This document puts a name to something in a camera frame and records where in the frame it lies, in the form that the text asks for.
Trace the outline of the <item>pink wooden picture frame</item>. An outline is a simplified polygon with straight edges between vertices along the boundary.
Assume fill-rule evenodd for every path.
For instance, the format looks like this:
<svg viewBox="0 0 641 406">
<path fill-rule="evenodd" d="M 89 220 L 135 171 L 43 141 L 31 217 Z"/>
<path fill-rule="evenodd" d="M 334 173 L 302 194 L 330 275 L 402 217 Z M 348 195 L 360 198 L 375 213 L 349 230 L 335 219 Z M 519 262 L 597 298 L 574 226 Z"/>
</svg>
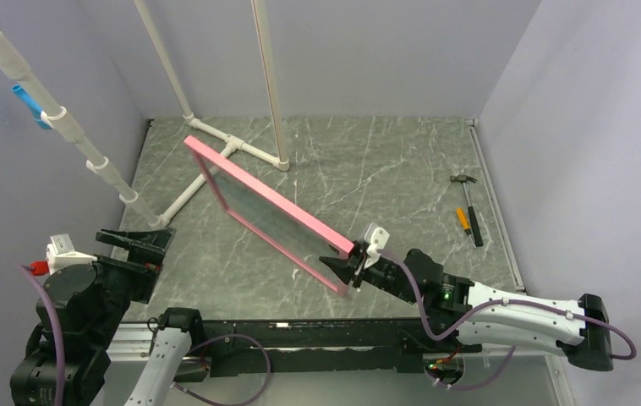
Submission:
<svg viewBox="0 0 641 406">
<path fill-rule="evenodd" d="M 346 259 L 353 242 L 193 136 L 184 140 L 222 209 L 298 268 L 343 296 L 348 284 L 319 261 Z"/>
</svg>

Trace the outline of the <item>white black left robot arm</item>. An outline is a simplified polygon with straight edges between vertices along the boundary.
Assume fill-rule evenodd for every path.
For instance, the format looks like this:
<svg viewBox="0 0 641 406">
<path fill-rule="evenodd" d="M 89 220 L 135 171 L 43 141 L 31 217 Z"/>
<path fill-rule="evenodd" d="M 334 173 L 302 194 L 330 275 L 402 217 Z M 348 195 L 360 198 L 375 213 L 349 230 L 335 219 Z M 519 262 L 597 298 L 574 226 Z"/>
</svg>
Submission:
<svg viewBox="0 0 641 406">
<path fill-rule="evenodd" d="M 126 250 L 124 260 L 82 253 L 67 234 L 51 236 L 45 260 L 22 268 L 40 296 L 40 321 L 10 378 L 14 404 L 91 404 L 123 316 L 131 303 L 150 302 L 175 233 L 97 232 L 96 241 Z"/>
</svg>

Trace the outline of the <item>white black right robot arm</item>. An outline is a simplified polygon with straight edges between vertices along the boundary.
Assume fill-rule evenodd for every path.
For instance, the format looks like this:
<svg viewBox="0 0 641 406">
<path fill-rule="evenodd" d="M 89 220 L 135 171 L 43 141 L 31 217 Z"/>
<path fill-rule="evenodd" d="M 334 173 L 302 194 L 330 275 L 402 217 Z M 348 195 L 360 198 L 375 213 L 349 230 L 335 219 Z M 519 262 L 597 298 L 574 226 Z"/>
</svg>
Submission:
<svg viewBox="0 0 641 406">
<path fill-rule="evenodd" d="M 384 252 L 371 266 L 367 247 L 356 245 L 347 258 L 320 257 L 347 285 L 370 284 L 416 305 L 431 346 L 485 343 L 544 350 L 567 358 L 570 365 L 611 371 L 611 333 L 602 299 L 584 294 L 576 300 L 538 299 L 489 287 L 444 271 L 419 249 L 402 261 Z"/>
</svg>

